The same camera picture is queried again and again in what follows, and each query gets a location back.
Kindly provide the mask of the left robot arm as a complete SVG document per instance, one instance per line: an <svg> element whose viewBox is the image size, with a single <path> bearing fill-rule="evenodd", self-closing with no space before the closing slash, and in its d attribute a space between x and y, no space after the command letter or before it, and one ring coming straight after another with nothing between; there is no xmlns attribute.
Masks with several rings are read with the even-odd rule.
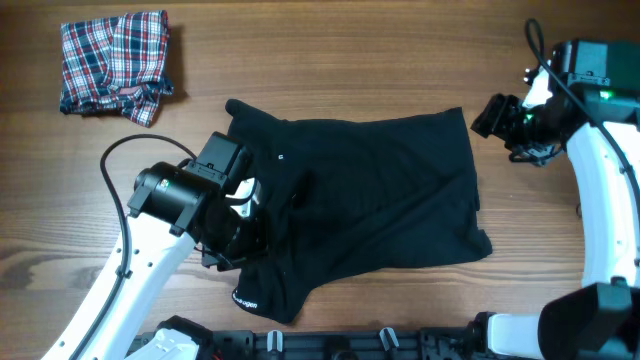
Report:
<svg viewBox="0 0 640 360"><path fill-rule="evenodd" d="M259 233L260 185L239 141L213 133L199 154L142 170L118 203L120 236L48 359L211 359L212 333L174 317L149 340L138 331L158 294L199 248L205 267L228 271L266 254Z"/></svg>

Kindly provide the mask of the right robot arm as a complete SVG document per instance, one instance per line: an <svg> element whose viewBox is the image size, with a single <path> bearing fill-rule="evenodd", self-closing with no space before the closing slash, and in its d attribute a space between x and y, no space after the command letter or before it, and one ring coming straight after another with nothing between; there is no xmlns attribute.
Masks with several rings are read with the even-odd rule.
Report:
<svg viewBox="0 0 640 360"><path fill-rule="evenodd" d="M514 163L566 154L585 240L581 287L533 315L493 314L486 347L502 357L635 359L639 355L639 48L574 39L529 70L525 98L497 94L473 130Z"/></svg>

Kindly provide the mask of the black garment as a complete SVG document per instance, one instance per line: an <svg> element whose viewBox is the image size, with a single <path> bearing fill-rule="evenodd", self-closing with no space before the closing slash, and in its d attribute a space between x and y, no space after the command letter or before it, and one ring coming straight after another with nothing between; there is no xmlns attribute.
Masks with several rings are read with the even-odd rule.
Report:
<svg viewBox="0 0 640 360"><path fill-rule="evenodd" d="M363 123L281 120L236 99L225 108L229 135L254 156L268 243L241 270L241 309L288 324L326 283L490 255L460 108Z"/></svg>

